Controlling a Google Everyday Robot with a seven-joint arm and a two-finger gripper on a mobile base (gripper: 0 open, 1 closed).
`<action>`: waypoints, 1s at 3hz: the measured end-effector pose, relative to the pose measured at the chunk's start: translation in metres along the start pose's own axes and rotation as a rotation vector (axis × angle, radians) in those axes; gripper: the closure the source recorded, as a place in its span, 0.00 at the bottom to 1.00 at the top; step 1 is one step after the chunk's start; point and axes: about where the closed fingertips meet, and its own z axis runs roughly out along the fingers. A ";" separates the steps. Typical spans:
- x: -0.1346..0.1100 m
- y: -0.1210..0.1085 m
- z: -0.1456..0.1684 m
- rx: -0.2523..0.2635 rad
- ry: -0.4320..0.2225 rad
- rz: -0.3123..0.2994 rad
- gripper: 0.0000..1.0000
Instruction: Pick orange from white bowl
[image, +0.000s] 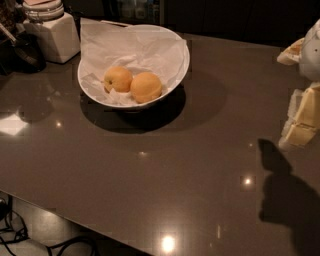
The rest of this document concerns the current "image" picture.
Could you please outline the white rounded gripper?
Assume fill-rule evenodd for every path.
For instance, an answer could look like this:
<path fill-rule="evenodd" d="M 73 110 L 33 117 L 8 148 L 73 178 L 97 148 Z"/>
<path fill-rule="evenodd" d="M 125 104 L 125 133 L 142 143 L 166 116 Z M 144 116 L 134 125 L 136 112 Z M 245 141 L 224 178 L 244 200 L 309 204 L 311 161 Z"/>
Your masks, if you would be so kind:
<path fill-rule="evenodd" d="M 284 65 L 299 64 L 300 73 L 313 82 L 306 90 L 291 95 L 279 140 L 282 150 L 306 146 L 320 130 L 320 19 L 277 57 Z"/>

